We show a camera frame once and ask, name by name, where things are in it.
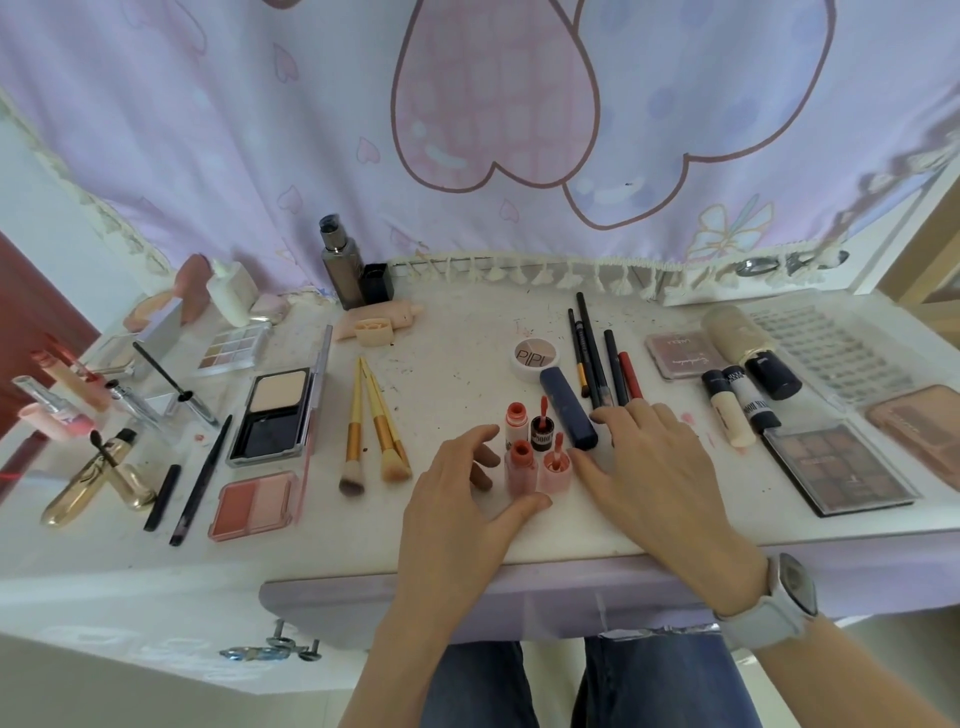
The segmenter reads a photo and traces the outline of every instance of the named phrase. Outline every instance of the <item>hand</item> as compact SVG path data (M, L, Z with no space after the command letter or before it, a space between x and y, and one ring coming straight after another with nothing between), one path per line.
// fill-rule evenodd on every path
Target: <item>hand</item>
M434 630L444 646L490 584L520 528L552 505L546 494L534 493L492 521L480 512L470 482L490 488L477 464L500 463L484 444L499 431L497 425L480 425L444 442L403 513L394 606L411 623Z
M615 472L580 450L570 456L604 516L718 614L753 607L766 592L766 558L727 520L716 471L693 429L646 400L600 407L592 417L610 428Z

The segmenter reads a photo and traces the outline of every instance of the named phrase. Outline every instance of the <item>floor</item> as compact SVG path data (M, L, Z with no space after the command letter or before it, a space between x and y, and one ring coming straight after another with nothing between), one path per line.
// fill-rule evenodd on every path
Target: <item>floor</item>
M893 671L960 717L960 612L876 618L850 628ZM583 643L525 643L541 728L566 728L584 669ZM334 728L350 691L254 697L165 673L0 637L4 725L68 728ZM756 662L741 674L764 728L798 725Z

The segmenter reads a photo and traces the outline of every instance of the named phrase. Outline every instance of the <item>person's left hand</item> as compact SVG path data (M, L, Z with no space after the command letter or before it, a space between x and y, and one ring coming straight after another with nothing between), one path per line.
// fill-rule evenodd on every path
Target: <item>person's left hand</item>
M477 463L499 464L500 456L485 445L499 431L480 425L444 442L403 513L394 606L444 639L490 584L520 528L552 505L546 494L533 493L492 521L480 512L470 482L490 488Z

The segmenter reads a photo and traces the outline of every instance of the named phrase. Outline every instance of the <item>brush bristles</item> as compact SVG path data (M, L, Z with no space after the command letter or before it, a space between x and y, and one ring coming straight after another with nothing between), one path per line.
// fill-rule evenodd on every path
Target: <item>brush bristles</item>
M403 459L393 448L385 449L380 455L380 477L387 483L399 483L413 473L403 464Z
M340 492L345 496L362 496L364 493L363 468L357 460L344 463L344 473L340 478Z

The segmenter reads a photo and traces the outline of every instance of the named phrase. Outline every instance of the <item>leg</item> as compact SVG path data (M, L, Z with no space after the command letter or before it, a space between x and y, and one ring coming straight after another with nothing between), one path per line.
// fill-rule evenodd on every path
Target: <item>leg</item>
M430 683L420 728L537 728L519 643L452 644Z
M719 635L586 642L587 712L597 728L761 728Z

